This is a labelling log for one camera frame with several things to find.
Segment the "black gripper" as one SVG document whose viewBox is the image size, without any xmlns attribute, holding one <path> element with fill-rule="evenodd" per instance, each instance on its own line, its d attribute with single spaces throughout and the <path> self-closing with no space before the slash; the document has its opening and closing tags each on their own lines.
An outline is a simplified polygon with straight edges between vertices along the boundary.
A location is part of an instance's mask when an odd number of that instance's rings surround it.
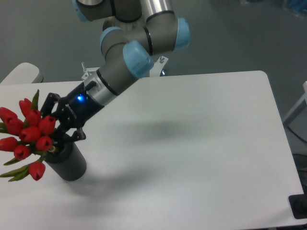
<svg viewBox="0 0 307 230">
<path fill-rule="evenodd" d="M 63 146 L 64 144 L 86 139 L 86 134 L 82 127 L 86 121 L 104 108 L 89 94 L 89 90 L 94 86 L 94 82 L 88 85 L 81 83 L 65 97 L 60 97 L 52 92 L 47 95 L 40 113 L 43 118 L 51 115 L 55 104 L 58 103 L 56 118 L 59 120 L 59 126 L 54 133 L 55 146 Z M 71 128 L 76 128 L 76 130 L 70 136 L 66 131 Z"/>
</svg>

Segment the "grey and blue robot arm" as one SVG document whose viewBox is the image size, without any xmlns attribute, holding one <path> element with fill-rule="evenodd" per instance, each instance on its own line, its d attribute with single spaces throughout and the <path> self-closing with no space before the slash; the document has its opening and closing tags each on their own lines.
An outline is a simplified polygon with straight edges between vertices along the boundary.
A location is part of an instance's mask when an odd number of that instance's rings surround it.
<svg viewBox="0 0 307 230">
<path fill-rule="evenodd" d="M 59 121 L 52 135 L 56 146 L 84 140 L 85 122 L 148 74 L 154 66 L 152 56 L 182 50 L 190 44 L 189 25 L 184 18 L 176 17 L 169 0 L 75 0 L 73 5 L 85 22 L 115 17 L 125 24 L 144 19 L 145 26 L 105 29 L 100 36 L 105 65 L 67 96 L 48 94 L 41 113 Z"/>
</svg>

